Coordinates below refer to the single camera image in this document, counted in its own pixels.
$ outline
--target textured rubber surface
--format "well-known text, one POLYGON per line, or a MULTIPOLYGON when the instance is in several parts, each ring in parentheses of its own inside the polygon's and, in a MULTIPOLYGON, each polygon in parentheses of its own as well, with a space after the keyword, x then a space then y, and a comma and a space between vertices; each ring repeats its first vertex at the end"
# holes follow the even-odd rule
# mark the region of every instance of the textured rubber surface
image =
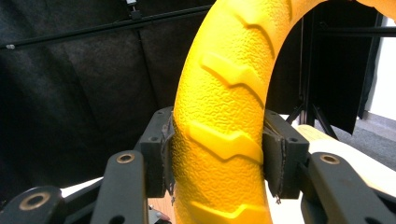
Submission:
POLYGON ((320 2, 219 0, 206 16, 174 109, 178 224, 272 222, 260 147, 266 94, 287 34, 320 2))

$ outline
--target black pole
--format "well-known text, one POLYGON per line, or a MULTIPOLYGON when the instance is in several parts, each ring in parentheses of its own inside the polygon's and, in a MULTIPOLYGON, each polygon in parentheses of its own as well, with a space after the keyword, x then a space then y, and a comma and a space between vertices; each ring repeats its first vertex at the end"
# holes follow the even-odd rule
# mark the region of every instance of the black pole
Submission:
POLYGON ((46 36, 40 36, 40 37, 29 38, 24 40, 18 40, 15 42, 0 44, 0 50, 5 50, 5 49, 12 50, 12 49, 23 49, 29 47, 46 46, 49 44, 61 43, 64 41, 81 39, 84 37, 101 35, 101 34, 106 34, 120 30, 140 28, 147 25, 157 24, 165 21, 180 20, 188 17, 204 15, 211 7, 212 7, 211 5, 204 7, 193 7, 189 9, 163 13, 155 16, 147 16, 147 17, 143 17, 140 20, 135 20, 135 21, 134 20, 117 21, 110 24, 76 30, 59 35, 46 35, 46 36))
POLYGON ((315 10, 311 10, 303 17, 303 37, 302 37, 302 64, 300 74, 300 98, 303 102, 303 108, 300 114, 300 124, 315 125, 315 116, 312 111, 312 76, 314 71, 314 53, 315 53, 315 10))
POLYGON ((396 37, 396 27, 320 28, 318 35, 357 37, 396 37))

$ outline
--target metal rod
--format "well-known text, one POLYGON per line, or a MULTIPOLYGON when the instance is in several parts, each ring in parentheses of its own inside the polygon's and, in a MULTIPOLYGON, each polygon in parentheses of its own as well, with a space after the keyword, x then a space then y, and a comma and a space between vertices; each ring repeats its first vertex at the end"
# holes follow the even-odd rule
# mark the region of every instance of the metal rod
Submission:
POLYGON ((315 20, 316 20, 316 11, 312 10, 308 12, 303 17, 303 58, 302 58, 302 73, 301 73, 301 84, 300 88, 302 92, 300 92, 302 101, 303 101, 303 109, 301 110, 299 123, 300 124, 308 124, 311 126, 315 125, 315 117, 312 112, 312 101, 313 101, 313 83, 312 79, 315 76, 315 61, 317 58, 317 54, 315 54, 316 48, 316 36, 315 36, 315 20))
POLYGON ((180 20, 198 15, 205 15, 211 7, 212 7, 211 5, 204 7, 193 7, 189 9, 173 11, 173 12, 163 13, 154 16, 147 16, 137 21, 132 21, 132 20, 117 21, 110 24, 95 26, 92 28, 80 29, 59 35, 46 35, 46 36, 19 40, 15 42, 0 44, 0 50, 45 46, 48 44, 61 43, 64 41, 81 39, 84 37, 101 35, 101 34, 106 34, 120 30, 141 28, 147 25, 153 25, 165 21, 174 21, 174 20, 180 20))
POLYGON ((324 132, 327 135, 331 136, 332 138, 338 140, 337 134, 335 134, 334 130, 332 129, 332 126, 330 125, 330 122, 327 121, 326 116, 324 115, 320 107, 316 105, 312 105, 312 108, 314 110, 315 117, 317 117, 320 126, 323 128, 324 132))
POLYGON ((318 35, 396 37, 396 27, 322 28, 318 35))
POLYGON ((301 111, 303 110, 303 108, 304 108, 304 104, 300 104, 299 106, 296 106, 294 108, 294 111, 286 119, 286 122, 288 124, 292 124, 294 122, 294 120, 297 119, 297 117, 301 114, 301 111))

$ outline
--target black fabric backdrop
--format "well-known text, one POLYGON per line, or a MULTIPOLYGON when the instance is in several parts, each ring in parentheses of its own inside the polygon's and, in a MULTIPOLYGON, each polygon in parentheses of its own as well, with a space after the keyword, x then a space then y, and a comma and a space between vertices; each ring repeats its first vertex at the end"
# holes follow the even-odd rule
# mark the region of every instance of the black fabric backdrop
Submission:
MULTIPOLYGON (((140 0, 136 8, 149 16, 213 2, 140 0)), ((1 202, 33 186, 63 188, 101 176, 109 156, 132 149, 152 114, 173 105, 203 18, 1 50, 1 202)), ((128 19, 122 1, 2 0, 0 44, 128 19)), ((267 108, 278 113, 299 104, 300 42, 298 23, 268 93, 267 108)))
MULTIPOLYGON (((339 28, 373 27, 378 14, 371 7, 337 1, 321 4, 317 11, 321 22, 329 27, 339 28)), ((378 44, 379 38, 371 37, 318 38, 318 50, 315 55, 316 76, 312 80, 315 86, 315 103, 320 106, 331 125, 351 134, 359 115, 359 108, 364 108, 371 88, 378 44), (370 50, 373 51, 374 57, 369 62, 370 50), (367 64, 371 65, 371 70, 367 68, 367 64)))

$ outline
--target white wall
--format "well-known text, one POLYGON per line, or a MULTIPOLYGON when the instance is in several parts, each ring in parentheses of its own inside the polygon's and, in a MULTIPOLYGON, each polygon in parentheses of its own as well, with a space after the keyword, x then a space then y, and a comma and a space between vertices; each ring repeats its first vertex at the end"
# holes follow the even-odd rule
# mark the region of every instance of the white wall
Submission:
MULTIPOLYGON (((382 25, 396 26, 388 18, 384 18, 382 25)), ((366 110, 396 120, 396 37, 381 38, 375 78, 366 110)))

